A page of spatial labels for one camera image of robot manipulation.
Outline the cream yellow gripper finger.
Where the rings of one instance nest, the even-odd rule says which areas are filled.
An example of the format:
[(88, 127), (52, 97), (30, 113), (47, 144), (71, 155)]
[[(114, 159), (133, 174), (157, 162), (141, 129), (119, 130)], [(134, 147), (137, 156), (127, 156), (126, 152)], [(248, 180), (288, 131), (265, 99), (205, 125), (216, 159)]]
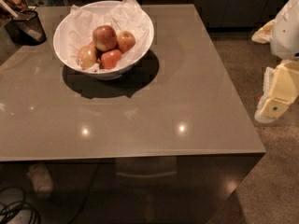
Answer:
[(267, 67), (263, 76), (263, 96), (255, 119), (260, 123), (278, 120), (299, 97), (299, 62), (283, 60), (276, 68)]

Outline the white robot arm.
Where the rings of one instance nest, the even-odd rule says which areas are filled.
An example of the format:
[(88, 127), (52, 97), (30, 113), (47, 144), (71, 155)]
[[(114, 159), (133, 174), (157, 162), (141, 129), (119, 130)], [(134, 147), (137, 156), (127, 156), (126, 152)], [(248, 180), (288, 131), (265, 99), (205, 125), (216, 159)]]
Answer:
[(269, 44), (271, 53), (281, 59), (276, 68), (265, 69), (263, 96), (255, 112), (258, 122), (271, 123), (299, 97), (299, 0), (289, 0), (251, 40)]

